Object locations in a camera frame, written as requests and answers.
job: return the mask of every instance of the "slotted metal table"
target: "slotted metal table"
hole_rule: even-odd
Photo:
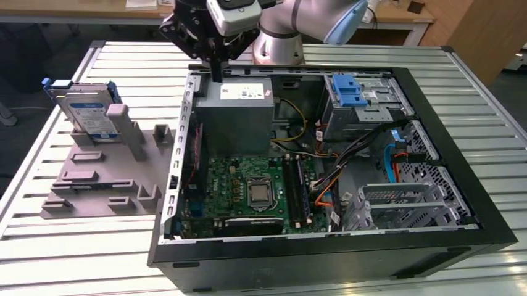
[[[141,128],[174,124],[186,66],[196,61],[170,43],[94,41],[92,46],[73,80],[113,80]],[[527,294],[527,137],[467,66],[437,47],[305,45],[304,53],[309,65],[411,70],[519,243],[427,278],[217,295]],[[233,63],[251,63],[251,53]],[[146,267],[153,216],[38,217],[73,143],[70,129],[54,108],[0,200],[0,289],[18,295],[181,295],[160,271]]]

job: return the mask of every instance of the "wooden cabinet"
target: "wooden cabinet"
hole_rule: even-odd
[[[425,0],[436,17],[420,45],[448,45],[489,84],[527,42],[525,0]]]

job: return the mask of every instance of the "sticker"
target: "sticker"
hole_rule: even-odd
[[[347,192],[347,193],[344,193],[343,197],[340,198],[340,201],[347,202],[352,197],[353,197],[353,194]]]
[[[106,108],[101,103],[70,103],[69,111],[86,134],[102,140],[117,137],[117,130],[106,117]]]
[[[221,100],[259,100],[264,98],[263,83],[223,83]]]
[[[335,222],[336,225],[340,224],[340,217],[339,215],[335,213],[335,211],[331,211],[331,220]]]
[[[363,97],[365,98],[365,99],[372,99],[372,98],[377,98],[377,94],[376,94],[376,92],[375,91],[365,91],[365,92],[363,92]]]
[[[323,131],[316,131],[315,135],[316,135],[316,141],[321,142],[324,140],[324,132]]]

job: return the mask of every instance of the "ram slot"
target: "ram slot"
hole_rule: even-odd
[[[281,161],[281,172],[285,187],[287,210],[289,212],[291,227],[305,225],[308,218],[308,195],[303,182],[300,164],[296,159]]]
[[[300,205],[301,205],[301,210],[300,214],[303,217],[303,224],[309,224],[311,223],[311,210],[309,210],[309,199],[308,199],[308,192],[307,192],[307,185],[304,182],[304,172],[303,172],[303,167],[300,165],[299,159],[295,159],[295,169],[296,169],[296,176],[297,176],[297,182],[295,183],[296,185],[296,192],[297,196],[300,198]]]

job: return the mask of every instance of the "connector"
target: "connector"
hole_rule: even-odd
[[[423,163],[427,161],[427,154],[425,153],[408,153],[399,157],[391,155],[391,162],[392,163]]]
[[[356,83],[355,78],[351,75],[333,74],[332,86],[339,97],[341,107],[368,106],[368,102],[360,94],[360,85]]]

